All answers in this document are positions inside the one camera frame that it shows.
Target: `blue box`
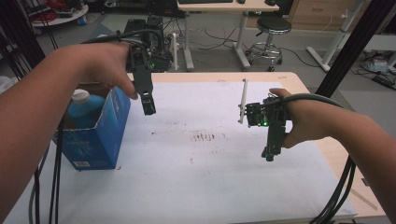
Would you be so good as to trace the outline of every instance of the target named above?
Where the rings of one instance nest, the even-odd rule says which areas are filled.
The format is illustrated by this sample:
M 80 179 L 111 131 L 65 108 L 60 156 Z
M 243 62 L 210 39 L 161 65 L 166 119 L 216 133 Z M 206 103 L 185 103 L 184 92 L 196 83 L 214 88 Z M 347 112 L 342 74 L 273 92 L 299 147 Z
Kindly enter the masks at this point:
M 131 106 L 130 98 L 117 87 L 110 90 L 98 83 L 80 84 L 78 89 L 100 95 L 106 101 L 93 128 L 74 129 L 65 115 L 63 154 L 76 170 L 114 169 Z

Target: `black power adapter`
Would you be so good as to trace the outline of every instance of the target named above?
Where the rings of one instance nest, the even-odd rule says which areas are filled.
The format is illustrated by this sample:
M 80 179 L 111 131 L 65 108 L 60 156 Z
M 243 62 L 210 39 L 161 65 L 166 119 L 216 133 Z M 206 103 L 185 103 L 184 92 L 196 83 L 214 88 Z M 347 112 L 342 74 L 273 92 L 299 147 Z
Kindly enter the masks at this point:
M 388 87 L 394 91 L 396 91 L 396 87 L 395 84 L 392 83 L 391 81 L 387 80 L 386 78 L 380 77 L 380 76 L 376 76 L 372 78 L 372 81 L 383 85 L 384 87 Z

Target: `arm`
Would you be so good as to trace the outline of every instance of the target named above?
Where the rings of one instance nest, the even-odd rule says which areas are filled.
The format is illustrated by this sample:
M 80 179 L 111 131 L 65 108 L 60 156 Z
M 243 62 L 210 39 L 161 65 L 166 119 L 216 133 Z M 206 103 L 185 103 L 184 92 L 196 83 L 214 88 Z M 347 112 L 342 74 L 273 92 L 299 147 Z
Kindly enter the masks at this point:
M 56 49 L 0 94 L 0 223 L 31 179 L 81 80 L 119 86 L 137 97 L 126 76 L 127 55 L 121 43 Z
M 290 95 L 271 89 L 278 96 Z M 396 139 L 369 117 L 316 101 L 287 103 L 293 127 L 284 141 L 293 147 L 330 136 L 339 141 L 370 183 L 392 223 L 396 223 Z

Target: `white paper sheet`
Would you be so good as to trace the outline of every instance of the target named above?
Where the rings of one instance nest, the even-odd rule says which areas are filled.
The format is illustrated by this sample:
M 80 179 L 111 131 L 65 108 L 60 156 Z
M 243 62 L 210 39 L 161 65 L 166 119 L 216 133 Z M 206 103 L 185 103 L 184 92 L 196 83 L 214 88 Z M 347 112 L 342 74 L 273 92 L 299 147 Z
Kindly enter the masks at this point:
M 249 82 L 247 103 L 262 102 L 271 87 L 280 85 Z M 78 172 L 64 159 L 60 222 L 240 223 L 317 216 L 338 180 L 312 142 L 283 149 L 272 162 L 261 158 L 268 129 L 248 128 L 246 118 L 237 122 L 242 89 L 242 81 L 155 83 L 157 114 L 145 117 L 140 100 L 133 101 L 116 170 Z M 43 217 L 49 169 L 42 175 Z M 26 223 L 27 199 L 25 192 L 6 223 Z M 354 214 L 346 201 L 337 216 Z

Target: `wooden cabinet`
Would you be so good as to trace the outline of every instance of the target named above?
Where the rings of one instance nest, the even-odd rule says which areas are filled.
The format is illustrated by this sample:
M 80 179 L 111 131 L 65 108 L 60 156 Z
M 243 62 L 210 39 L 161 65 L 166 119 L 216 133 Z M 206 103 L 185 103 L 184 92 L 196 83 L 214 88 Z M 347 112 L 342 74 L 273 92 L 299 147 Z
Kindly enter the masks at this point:
M 295 0 L 290 11 L 293 29 L 335 31 L 350 15 L 355 0 Z M 365 1 L 352 22 L 351 31 L 359 21 L 369 1 Z

